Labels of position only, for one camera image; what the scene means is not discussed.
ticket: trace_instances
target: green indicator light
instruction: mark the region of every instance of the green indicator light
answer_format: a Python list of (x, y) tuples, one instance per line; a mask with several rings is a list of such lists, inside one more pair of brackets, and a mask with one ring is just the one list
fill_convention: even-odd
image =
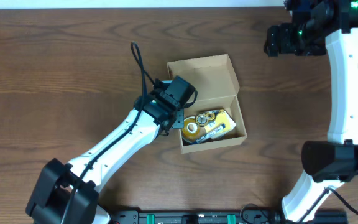
[(351, 2), (351, 7), (354, 8), (354, 9), (357, 9), (358, 8), (358, 1)]

